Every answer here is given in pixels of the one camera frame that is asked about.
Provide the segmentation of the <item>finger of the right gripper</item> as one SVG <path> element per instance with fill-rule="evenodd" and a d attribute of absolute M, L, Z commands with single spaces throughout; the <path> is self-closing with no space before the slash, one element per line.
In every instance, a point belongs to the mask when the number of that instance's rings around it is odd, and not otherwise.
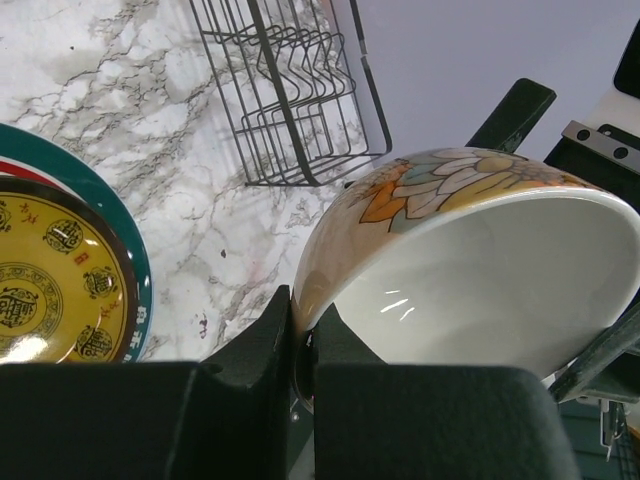
<path fill-rule="evenodd" d="M 639 402 L 639 301 L 588 345 L 549 392 L 557 403 L 578 397 Z"/>

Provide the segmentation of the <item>small yellow patterned plate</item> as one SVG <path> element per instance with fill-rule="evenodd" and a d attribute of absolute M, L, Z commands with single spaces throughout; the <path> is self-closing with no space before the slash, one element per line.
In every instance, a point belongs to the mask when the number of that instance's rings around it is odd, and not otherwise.
<path fill-rule="evenodd" d="M 86 203 L 1 180 L 1 361 L 130 362 L 139 307 L 122 241 Z"/>

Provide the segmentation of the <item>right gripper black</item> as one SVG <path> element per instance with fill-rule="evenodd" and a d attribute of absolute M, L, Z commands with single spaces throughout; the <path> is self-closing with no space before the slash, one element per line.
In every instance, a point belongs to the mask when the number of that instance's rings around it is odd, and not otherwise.
<path fill-rule="evenodd" d="M 466 147 L 514 153 L 556 100 L 518 79 Z M 572 121 L 545 160 L 639 206 L 639 33 L 632 32 L 612 88 L 583 122 Z M 639 476 L 639 402 L 578 397 L 558 403 L 584 479 Z"/>

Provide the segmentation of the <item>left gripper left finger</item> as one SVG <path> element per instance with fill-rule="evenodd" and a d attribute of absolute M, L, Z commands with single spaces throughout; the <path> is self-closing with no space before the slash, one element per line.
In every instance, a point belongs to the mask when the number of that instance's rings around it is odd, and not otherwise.
<path fill-rule="evenodd" d="M 1 369 L 5 479 L 283 479 L 290 292 L 201 362 Z"/>

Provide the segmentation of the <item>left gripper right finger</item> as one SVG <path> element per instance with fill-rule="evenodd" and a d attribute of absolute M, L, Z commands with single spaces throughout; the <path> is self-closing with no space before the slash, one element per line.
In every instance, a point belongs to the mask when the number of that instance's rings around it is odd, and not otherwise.
<path fill-rule="evenodd" d="M 386 365 L 330 307 L 314 330 L 319 479 L 577 479 L 557 405 L 510 367 Z"/>

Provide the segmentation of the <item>white floral bowl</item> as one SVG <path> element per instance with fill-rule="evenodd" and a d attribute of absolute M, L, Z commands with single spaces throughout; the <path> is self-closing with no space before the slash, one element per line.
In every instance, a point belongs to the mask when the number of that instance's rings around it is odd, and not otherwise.
<path fill-rule="evenodd" d="M 639 289 L 639 215 L 575 175 L 461 147 L 392 160 L 343 190 L 292 287 L 292 382 L 314 400 L 309 343 L 335 309 L 383 362 L 512 366 L 545 379 Z"/>

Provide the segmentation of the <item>large teal rimmed plate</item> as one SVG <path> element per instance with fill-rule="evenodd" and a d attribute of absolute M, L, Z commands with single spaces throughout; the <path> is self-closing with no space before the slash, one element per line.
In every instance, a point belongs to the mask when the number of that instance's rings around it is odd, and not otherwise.
<path fill-rule="evenodd" d="M 1 125 L 1 157 L 52 181 L 98 212 L 126 246 L 133 263 L 140 299 L 140 316 L 126 342 L 124 360 L 139 362 L 153 315 L 153 283 L 141 232 L 118 194 L 81 159 L 61 146 L 26 130 Z"/>

